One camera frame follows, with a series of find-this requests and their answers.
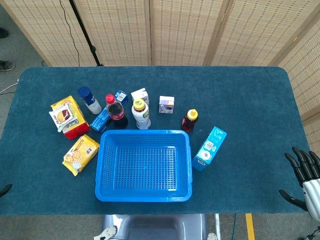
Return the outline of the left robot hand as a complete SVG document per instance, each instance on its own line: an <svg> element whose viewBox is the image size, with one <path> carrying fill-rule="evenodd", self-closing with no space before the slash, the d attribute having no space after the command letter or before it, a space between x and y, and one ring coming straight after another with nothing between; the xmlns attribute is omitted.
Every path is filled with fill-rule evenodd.
<svg viewBox="0 0 320 240"><path fill-rule="evenodd" d="M0 198L6 195L9 190L12 188L12 184L7 184L3 189L0 190Z"/></svg>

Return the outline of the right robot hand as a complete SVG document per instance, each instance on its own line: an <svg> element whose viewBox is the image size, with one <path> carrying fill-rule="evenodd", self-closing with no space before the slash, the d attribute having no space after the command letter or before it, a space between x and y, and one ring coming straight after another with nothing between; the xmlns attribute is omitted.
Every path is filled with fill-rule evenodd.
<svg viewBox="0 0 320 240"><path fill-rule="evenodd" d="M295 146L292 151L297 158L285 153L285 158L290 162L293 172L301 187L304 200L290 196L280 189L280 195L292 205L306 211L316 221L320 220L320 157L313 151L305 152Z"/></svg>

